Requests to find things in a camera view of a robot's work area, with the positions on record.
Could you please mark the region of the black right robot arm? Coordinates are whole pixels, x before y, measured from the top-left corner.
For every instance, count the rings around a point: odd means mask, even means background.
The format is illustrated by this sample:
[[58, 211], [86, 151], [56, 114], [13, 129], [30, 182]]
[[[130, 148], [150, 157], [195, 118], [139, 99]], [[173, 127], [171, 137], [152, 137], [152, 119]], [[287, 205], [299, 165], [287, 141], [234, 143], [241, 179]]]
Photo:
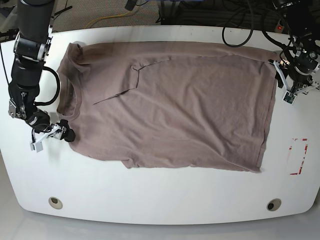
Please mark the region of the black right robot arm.
[[[75, 132], [67, 120], [51, 123], [48, 113], [41, 107], [53, 104], [60, 93], [61, 83], [56, 71], [45, 65], [51, 47], [50, 34], [54, 23], [54, 0], [19, 0], [17, 24], [19, 32], [14, 43], [14, 61], [11, 82], [8, 84], [9, 110], [12, 118], [23, 120], [32, 128], [32, 135], [43, 133], [45, 137], [73, 142]], [[56, 92], [51, 100], [37, 102], [40, 94], [42, 72], [50, 72], [56, 81]]]

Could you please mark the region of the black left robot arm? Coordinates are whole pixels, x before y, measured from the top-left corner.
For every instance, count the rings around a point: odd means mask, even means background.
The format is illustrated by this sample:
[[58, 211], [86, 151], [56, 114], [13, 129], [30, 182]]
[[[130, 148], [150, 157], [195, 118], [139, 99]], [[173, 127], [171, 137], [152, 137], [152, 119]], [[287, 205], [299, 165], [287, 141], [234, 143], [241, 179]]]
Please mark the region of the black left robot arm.
[[292, 49], [284, 48], [288, 61], [289, 76], [293, 86], [303, 87], [313, 84], [313, 77], [320, 69], [320, 25], [316, 23], [309, 6], [311, 0], [273, 0], [274, 8], [282, 21], [292, 42]]

